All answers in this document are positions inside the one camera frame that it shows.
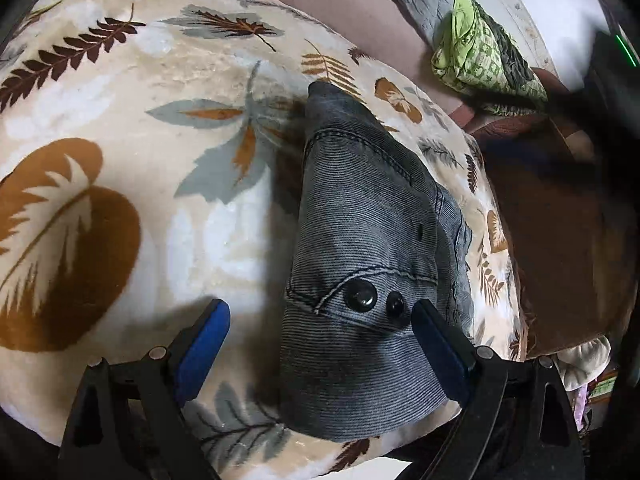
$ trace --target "leaf print blanket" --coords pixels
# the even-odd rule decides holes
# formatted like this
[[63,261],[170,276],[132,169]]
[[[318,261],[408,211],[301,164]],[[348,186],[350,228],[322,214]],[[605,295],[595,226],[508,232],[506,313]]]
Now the leaf print blanket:
[[212,297],[229,336],[184,416],[223,479],[313,478],[458,412],[346,444],[278,413],[308,85],[369,108],[472,230],[467,336],[526,326],[481,153],[427,95],[277,0],[41,0],[0,65],[0,404],[59,444],[86,363],[141,358]]

